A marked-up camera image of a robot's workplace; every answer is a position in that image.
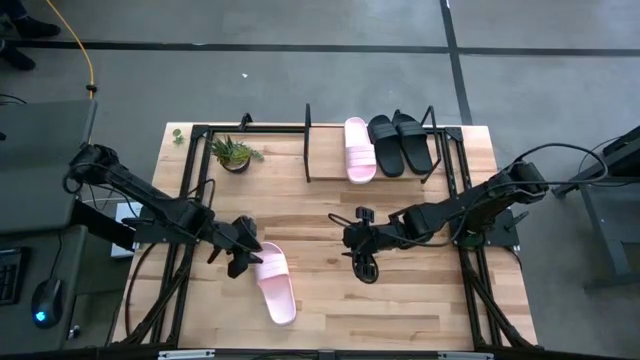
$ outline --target plant pot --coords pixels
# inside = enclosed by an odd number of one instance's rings
[[[251,164],[251,158],[247,159],[246,163],[236,167],[230,167],[228,165],[222,165],[222,167],[232,174],[242,174],[243,172],[247,171],[250,164]]]

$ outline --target succulent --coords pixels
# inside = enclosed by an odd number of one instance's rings
[[[210,151],[223,166],[241,165],[252,157],[259,160],[263,159],[262,154],[241,142],[232,141],[229,136],[225,140],[220,138],[213,139]]]
[[[176,145],[182,144],[184,141],[184,136],[182,136],[182,131],[180,129],[173,130],[173,143]]]

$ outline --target potted plant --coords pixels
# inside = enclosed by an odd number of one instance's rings
[[[173,143],[176,145],[182,144],[184,141],[184,136],[182,136],[182,131],[180,129],[173,130]]]
[[[213,139],[211,154],[218,158],[223,168],[234,174],[245,172],[249,168],[251,158],[263,159],[262,154],[241,142],[232,141],[229,136],[225,140]]]

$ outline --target yellow cable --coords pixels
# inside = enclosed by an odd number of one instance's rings
[[[89,65],[89,85],[93,89],[95,89],[95,83],[93,81],[93,64],[91,64],[91,59],[89,59],[89,54],[87,54],[87,50],[84,49],[84,46],[82,45],[82,42],[80,41],[80,39],[78,39],[78,36],[76,36],[76,33],[73,31],[71,26],[69,26],[69,24],[67,24],[67,21],[64,19],[64,17],[62,17],[62,14],[60,14],[58,9],[56,9],[56,7],[53,6],[53,3],[51,3],[50,0],[47,0],[47,4],[49,4],[49,6],[53,10],[53,12],[55,12],[56,15],[58,15],[58,17],[60,18],[60,21],[62,21],[64,26],[67,28],[67,30],[69,30],[69,32],[71,33],[73,38],[78,43],[78,46],[80,47],[80,50],[82,50],[82,54],[84,55],[84,58],[87,59],[87,65]],[[89,90],[89,99],[93,99],[93,92],[94,92],[94,90]]]

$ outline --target computer mouse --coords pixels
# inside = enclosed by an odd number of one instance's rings
[[[31,299],[31,317],[36,326],[48,329],[62,317],[62,280],[49,278],[36,287]]]

